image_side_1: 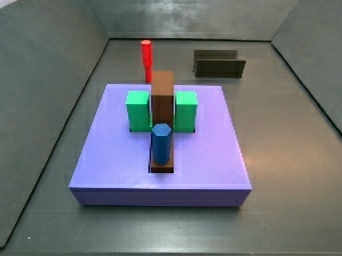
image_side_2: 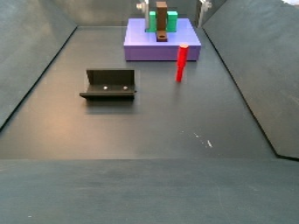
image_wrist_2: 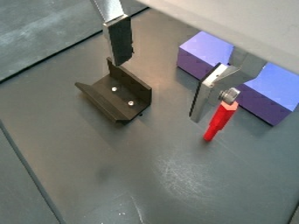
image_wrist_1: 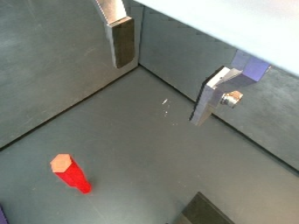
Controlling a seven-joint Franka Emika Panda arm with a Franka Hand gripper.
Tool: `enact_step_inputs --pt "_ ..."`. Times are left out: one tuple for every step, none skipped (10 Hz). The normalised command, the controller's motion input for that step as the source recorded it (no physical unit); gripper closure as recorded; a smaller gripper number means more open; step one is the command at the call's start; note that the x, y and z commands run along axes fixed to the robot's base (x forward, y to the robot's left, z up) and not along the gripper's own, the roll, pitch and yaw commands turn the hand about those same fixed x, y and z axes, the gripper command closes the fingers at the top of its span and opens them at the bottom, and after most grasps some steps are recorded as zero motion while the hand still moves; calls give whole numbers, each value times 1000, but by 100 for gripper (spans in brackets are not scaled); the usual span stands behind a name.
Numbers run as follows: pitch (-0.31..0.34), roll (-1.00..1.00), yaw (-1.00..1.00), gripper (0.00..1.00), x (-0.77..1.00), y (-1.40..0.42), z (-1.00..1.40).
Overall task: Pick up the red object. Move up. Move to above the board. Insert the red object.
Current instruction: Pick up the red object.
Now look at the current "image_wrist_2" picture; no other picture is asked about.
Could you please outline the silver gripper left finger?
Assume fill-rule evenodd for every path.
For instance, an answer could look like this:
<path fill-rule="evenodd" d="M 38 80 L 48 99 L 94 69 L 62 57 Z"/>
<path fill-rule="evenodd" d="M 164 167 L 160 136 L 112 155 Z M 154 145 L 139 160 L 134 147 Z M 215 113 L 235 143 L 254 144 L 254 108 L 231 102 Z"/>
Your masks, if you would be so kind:
<path fill-rule="evenodd" d="M 112 62 L 116 67 L 132 58 L 134 40 L 131 17 L 124 13 L 119 0 L 90 0 L 103 18 L 103 32 L 110 43 Z"/>

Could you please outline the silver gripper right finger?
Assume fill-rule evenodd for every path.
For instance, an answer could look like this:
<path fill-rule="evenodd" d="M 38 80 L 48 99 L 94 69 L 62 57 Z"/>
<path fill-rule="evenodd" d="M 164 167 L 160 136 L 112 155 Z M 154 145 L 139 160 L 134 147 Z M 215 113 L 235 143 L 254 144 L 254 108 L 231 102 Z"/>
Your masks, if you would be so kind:
<path fill-rule="evenodd" d="M 254 80 L 267 61 L 239 47 L 233 49 L 229 64 L 219 63 L 201 80 L 194 96 L 190 118 L 198 123 L 221 101 L 229 105 L 239 96 L 237 86 Z"/>

